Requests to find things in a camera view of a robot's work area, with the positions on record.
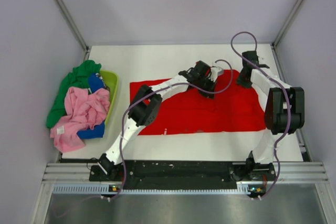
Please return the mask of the red t shirt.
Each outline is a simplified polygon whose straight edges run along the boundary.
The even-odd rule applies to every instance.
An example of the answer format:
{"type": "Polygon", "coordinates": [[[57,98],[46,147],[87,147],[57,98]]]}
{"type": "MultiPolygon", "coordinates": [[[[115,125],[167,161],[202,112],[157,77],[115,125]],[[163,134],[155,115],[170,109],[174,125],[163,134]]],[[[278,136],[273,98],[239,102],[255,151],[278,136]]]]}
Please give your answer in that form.
{"type": "Polygon", "coordinates": [[[207,99],[196,89],[164,101],[155,121],[141,135],[254,132],[266,128],[257,92],[236,83],[239,73],[226,70],[217,79],[219,94],[207,99]]]}

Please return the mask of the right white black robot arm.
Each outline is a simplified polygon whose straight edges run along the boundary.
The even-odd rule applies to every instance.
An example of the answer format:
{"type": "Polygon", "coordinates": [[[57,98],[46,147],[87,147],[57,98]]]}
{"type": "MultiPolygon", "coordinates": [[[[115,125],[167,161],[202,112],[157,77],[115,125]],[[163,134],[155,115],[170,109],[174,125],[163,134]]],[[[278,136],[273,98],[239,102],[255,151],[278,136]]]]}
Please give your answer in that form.
{"type": "Polygon", "coordinates": [[[264,174],[262,164],[273,162],[279,142],[304,125],[305,93],[301,87],[292,87],[281,81],[265,64],[260,64],[255,51],[242,53],[243,68],[236,83],[244,88],[257,86],[266,96],[264,111],[266,130],[258,145],[250,152],[251,162],[245,174],[252,180],[264,174]]]}

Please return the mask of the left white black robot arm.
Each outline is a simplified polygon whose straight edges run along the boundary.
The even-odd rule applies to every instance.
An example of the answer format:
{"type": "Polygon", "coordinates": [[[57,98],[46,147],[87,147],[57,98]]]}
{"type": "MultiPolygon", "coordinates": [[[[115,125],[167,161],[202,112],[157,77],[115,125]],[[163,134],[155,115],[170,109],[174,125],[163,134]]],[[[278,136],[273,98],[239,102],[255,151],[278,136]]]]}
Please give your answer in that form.
{"type": "Polygon", "coordinates": [[[123,162],[122,150],[129,140],[155,121],[164,101],[192,88],[207,98],[213,98],[217,78],[223,73],[221,67],[211,67],[203,61],[198,61],[194,67],[180,71],[175,77],[160,84],[140,86],[122,116],[119,136],[98,159],[102,176],[107,180],[117,178],[119,174],[117,165],[123,162]]]}

